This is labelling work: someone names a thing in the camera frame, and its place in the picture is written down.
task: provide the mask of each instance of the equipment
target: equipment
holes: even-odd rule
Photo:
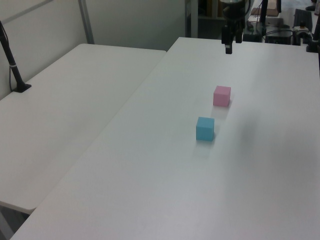
[[[248,0],[246,8],[246,0],[220,0],[222,3],[222,15],[226,19],[226,26],[221,30],[221,43],[225,45],[225,53],[232,54],[232,42],[242,43],[242,34],[245,28],[245,16],[251,7],[251,0]],[[276,2],[277,11],[281,13],[281,0]],[[261,36],[265,33],[265,22],[268,8],[268,0],[262,0],[261,3]]]
[[[312,31],[312,15],[311,12],[306,11],[306,10],[300,10],[300,9],[296,9],[295,13],[294,13],[294,23],[293,26],[297,27],[300,26],[304,23],[304,25],[306,26],[307,29],[309,29],[310,31]]]
[[[26,84],[22,81],[22,78],[20,76],[16,61],[14,59],[14,56],[11,52],[11,49],[9,47],[9,41],[6,34],[6,31],[4,29],[4,26],[2,25],[0,21],[0,42],[2,44],[4,53],[6,55],[6,58],[8,59],[10,68],[13,72],[14,78],[16,80],[16,89],[13,90],[13,92],[17,93],[23,93],[25,90],[29,89],[31,87],[30,84]]]

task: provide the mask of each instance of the table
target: table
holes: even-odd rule
[[[0,101],[0,205],[30,214],[165,51],[81,44]]]
[[[319,122],[317,54],[179,38],[12,240],[317,239]]]

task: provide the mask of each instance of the white wall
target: white wall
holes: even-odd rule
[[[3,26],[24,82],[87,43],[77,0],[51,1]],[[11,82],[15,86],[13,75]],[[0,99],[9,93],[9,64],[0,46]]]
[[[185,36],[185,0],[86,0],[95,44],[167,51]]]

